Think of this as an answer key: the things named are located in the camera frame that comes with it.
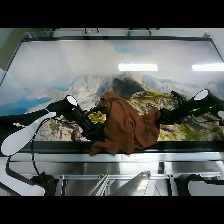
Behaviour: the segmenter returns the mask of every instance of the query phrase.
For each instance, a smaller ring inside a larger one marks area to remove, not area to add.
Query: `black frame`
[[[38,41],[60,41],[60,40],[183,40],[183,41],[210,41],[220,58],[224,62],[214,41],[210,37],[172,37],[172,36],[63,36],[63,37],[39,37]],[[37,41],[36,38],[24,37],[18,44],[10,62],[5,70],[5,75],[10,68],[13,59],[22,42]],[[224,141],[159,141],[153,146],[145,149],[136,149],[134,153],[196,153],[196,152],[223,152]],[[68,141],[36,141],[34,151],[41,154],[88,154],[92,142],[68,142]],[[21,153],[30,153],[28,143]]]

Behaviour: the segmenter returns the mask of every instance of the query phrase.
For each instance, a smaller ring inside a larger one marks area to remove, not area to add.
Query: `screen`
[[[0,86],[0,116],[45,108],[74,96],[83,110],[90,110],[109,90],[125,98],[140,115],[152,106],[174,109],[170,92],[187,99],[209,89],[224,100],[224,74],[194,71],[192,65],[222,63],[210,41],[187,40],[60,40],[23,42]],[[156,64],[157,71],[119,71],[119,64]],[[100,113],[93,122],[104,122]],[[86,141],[78,125],[49,121],[36,140]],[[161,125],[159,141],[224,140],[216,122]]]

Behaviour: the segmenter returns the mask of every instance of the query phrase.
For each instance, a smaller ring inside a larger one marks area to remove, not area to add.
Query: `towel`
[[[156,124],[160,111],[153,107],[147,114],[140,116],[138,112],[123,98],[113,91],[104,93],[98,107],[106,114],[104,123],[105,141],[95,141],[90,155],[96,155],[102,149],[112,155],[119,150],[127,154],[135,148],[145,148],[156,143],[160,127]]]

